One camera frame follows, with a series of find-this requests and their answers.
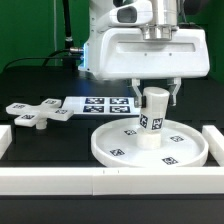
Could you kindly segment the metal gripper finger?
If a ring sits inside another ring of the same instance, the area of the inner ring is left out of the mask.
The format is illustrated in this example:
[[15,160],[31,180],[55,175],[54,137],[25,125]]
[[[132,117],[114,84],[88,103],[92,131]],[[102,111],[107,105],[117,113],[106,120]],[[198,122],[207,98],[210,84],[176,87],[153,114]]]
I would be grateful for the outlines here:
[[175,106],[177,104],[177,94],[182,84],[181,79],[179,77],[171,78],[167,81],[167,84],[169,86],[170,93],[169,105]]
[[140,80],[139,79],[132,79],[131,80],[131,87],[135,93],[134,97],[134,106],[136,108],[145,108],[146,107],[146,97],[142,95],[139,90]]

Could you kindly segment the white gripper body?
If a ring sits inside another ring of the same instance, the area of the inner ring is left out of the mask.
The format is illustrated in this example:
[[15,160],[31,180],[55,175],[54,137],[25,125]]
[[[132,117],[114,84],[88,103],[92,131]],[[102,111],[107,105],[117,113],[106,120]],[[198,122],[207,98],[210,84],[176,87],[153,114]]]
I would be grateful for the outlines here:
[[139,28],[112,28],[87,43],[87,71],[97,79],[194,78],[209,69],[202,29],[178,29],[166,41],[144,40]]

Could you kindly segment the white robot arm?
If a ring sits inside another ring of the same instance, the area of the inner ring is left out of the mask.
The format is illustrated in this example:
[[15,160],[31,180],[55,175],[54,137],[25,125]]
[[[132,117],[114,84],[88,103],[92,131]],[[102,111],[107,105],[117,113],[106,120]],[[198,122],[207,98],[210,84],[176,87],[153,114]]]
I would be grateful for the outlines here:
[[90,35],[79,69],[100,80],[128,80],[138,107],[144,105],[140,82],[166,79],[175,104],[181,80],[210,69],[205,31],[178,22],[186,2],[90,0]]

